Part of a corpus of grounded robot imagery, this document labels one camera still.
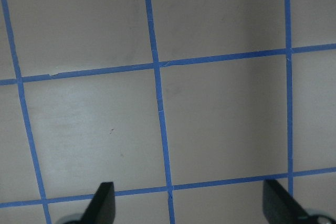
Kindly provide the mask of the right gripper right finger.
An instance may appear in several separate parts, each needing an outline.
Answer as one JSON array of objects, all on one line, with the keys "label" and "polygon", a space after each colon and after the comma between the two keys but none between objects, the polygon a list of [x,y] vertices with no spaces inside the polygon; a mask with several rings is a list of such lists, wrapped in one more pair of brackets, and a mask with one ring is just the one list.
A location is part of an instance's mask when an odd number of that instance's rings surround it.
[{"label": "right gripper right finger", "polygon": [[268,223],[310,223],[310,215],[277,180],[264,180],[262,190],[263,214]]}]

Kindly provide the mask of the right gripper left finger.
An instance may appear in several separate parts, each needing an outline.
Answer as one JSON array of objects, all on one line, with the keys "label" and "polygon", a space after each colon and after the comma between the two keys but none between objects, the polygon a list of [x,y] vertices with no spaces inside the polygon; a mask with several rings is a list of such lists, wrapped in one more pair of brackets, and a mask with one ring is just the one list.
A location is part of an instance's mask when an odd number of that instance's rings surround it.
[{"label": "right gripper left finger", "polygon": [[101,183],[79,223],[113,224],[116,216],[113,182]]}]

